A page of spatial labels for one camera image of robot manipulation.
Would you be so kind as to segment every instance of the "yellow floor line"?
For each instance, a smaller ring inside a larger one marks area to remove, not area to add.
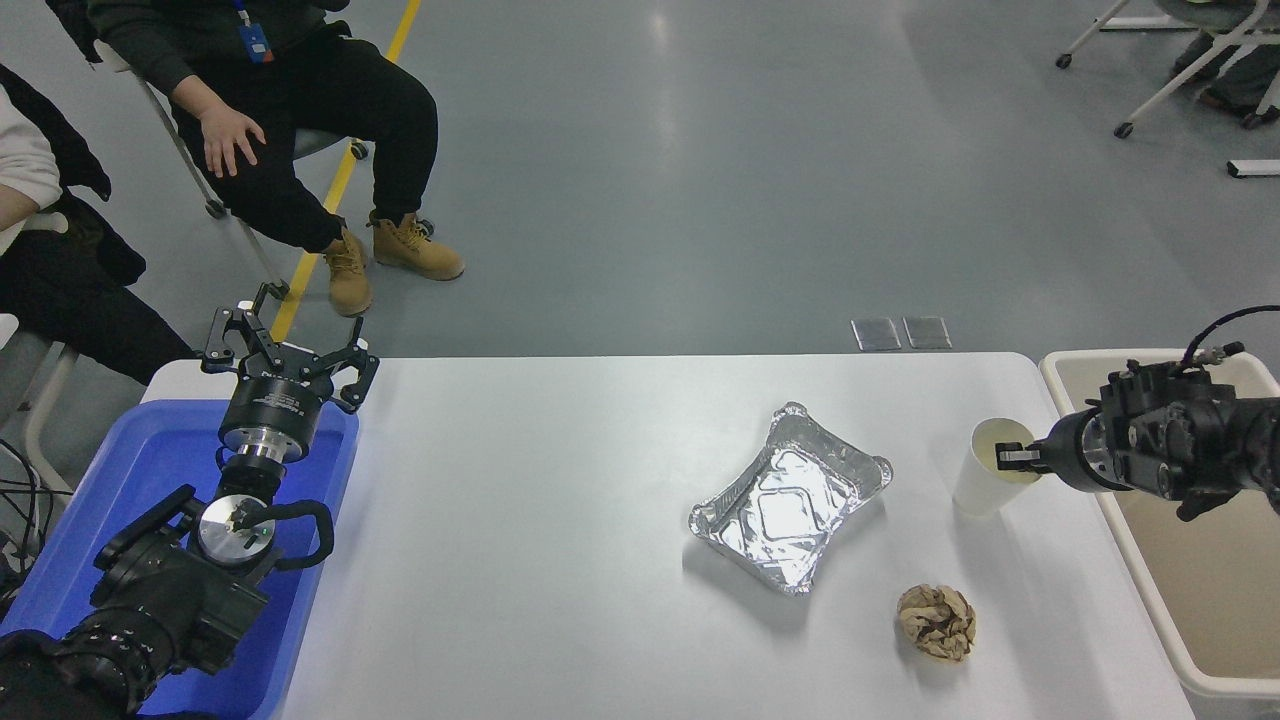
[[[417,17],[420,4],[420,0],[408,0],[408,4],[404,6],[399,26],[396,28],[396,36],[392,37],[392,45],[387,49],[388,60],[394,63],[399,59],[404,41],[408,38],[408,31],[413,27],[413,18]],[[324,199],[325,210],[330,213],[338,211],[338,205],[342,204],[342,196],[347,192],[347,183],[351,182],[351,173],[355,169],[356,158],[351,152],[343,152],[342,161],[338,164],[338,172],[333,176],[333,182],[329,183],[329,192]],[[302,293],[306,292],[307,284],[311,282],[311,273],[315,270],[319,259],[320,256],[314,252],[303,252],[297,268],[293,269],[293,279],[289,281],[289,295],[280,302],[280,311],[275,314],[275,322],[271,323],[271,340],[275,342],[282,342],[288,337],[289,328],[293,327],[293,320],[298,314],[298,307],[302,305]]]

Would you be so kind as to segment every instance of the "id badge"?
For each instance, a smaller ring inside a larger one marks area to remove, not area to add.
[[[266,33],[262,32],[262,26],[253,23],[248,26],[241,26],[241,42],[244,44],[244,50],[248,53],[248,59],[255,63],[270,63],[275,59],[271,55],[271,46],[266,42]]]

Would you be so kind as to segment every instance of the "aluminum foil tray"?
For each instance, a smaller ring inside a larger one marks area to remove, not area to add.
[[[805,594],[840,525],[893,479],[888,460],[827,432],[797,402],[733,484],[689,515],[689,529],[787,593]]]

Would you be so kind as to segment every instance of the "crumpled paper ball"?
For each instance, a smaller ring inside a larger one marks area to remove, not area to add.
[[[915,585],[897,600],[897,625],[920,652],[961,662],[973,650],[977,616],[959,591]]]

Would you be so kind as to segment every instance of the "gray floor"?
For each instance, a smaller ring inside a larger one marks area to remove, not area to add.
[[[1105,5],[428,0],[401,64],[440,104],[425,210],[468,270],[431,283],[374,268],[371,348],[850,352],[849,320],[877,315],[941,315],[957,351],[1032,359],[1185,345],[1277,299],[1280,179],[1224,167],[1280,156],[1280,131],[1245,132],[1183,90],[1114,138],[1189,36],[1106,35],[1055,68]],[[342,15],[385,50],[402,9]],[[104,213],[151,263],[138,293],[204,342],[214,307],[257,282],[230,223],[201,210],[138,88],[87,67],[42,3],[0,4],[0,61],[111,173]],[[300,165],[320,193],[338,152]],[[369,211],[369,172],[348,218]],[[317,273],[291,340],[340,342],[324,288]],[[1280,366],[1276,328],[1248,319],[1215,340]],[[55,462],[83,471],[140,395],[83,363]]]

